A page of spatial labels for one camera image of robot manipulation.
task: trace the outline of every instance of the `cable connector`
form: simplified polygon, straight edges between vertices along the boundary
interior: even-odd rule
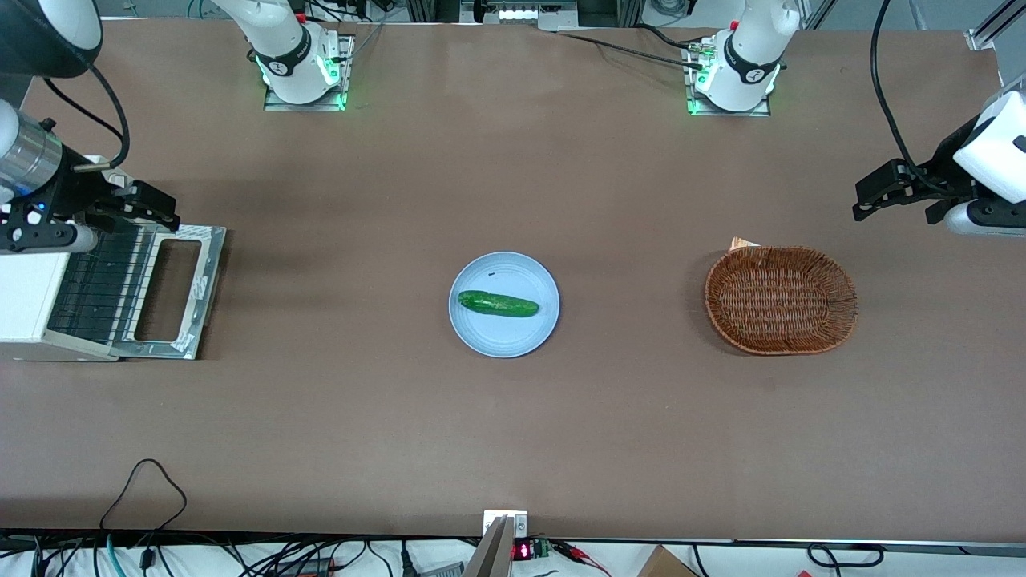
[[[402,557],[402,577],[420,577],[421,574],[417,572],[412,560],[409,559],[405,541],[402,542],[402,552],[399,553],[399,556]]]
[[[139,555],[139,568],[146,571],[147,569],[153,567],[155,563],[153,555],[153,549],[147,547],[146,550],[143,551],[143,554]]]

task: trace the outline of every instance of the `metal mounting plate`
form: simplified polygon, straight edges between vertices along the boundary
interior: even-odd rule
[[[527,536],[527,511],[515,511],[507,509],[489,509],[484,511],[484,521],[481,527],[481,535],[487,533],[488,528],[491,527],[491,522],[496,521],[498,516],[511,516],[516,528],[516,533],[514,536],[517,539],[521,539]]]

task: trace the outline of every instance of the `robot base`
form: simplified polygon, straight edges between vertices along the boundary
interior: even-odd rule
[[[325,32],[338,42],[328,44],[327,59],[322,61],[324,63],[322,70],[327,77],[339,78],[339,83],[312,103],[289,104],[279,99],[265,79],[267,93],[264,95],[264,110],[292,112],[340,112],[346,110],[346,101],[349,98],[349,76],[353,70],[355,36],[339,35],[333,30]],[[342,62],[334,64],[329,60],[332,57],[341,57]]]

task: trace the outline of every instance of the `green cable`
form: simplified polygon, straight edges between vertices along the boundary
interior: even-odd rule
[[[125,570],[121,569],[121,564],[118,563],[117,555],[114,554],[114,542],[110,535],[107,536],[107,556],[111,557],[111,565],[114,566],[114,572],[118,574],[118,577],[127,577]]]

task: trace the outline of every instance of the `cucumber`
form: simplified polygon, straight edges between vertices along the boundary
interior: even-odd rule
[[[538,313],[538,303],[484,291],[464,291],[457,297],[460,304],[481,314],[526,318]]]

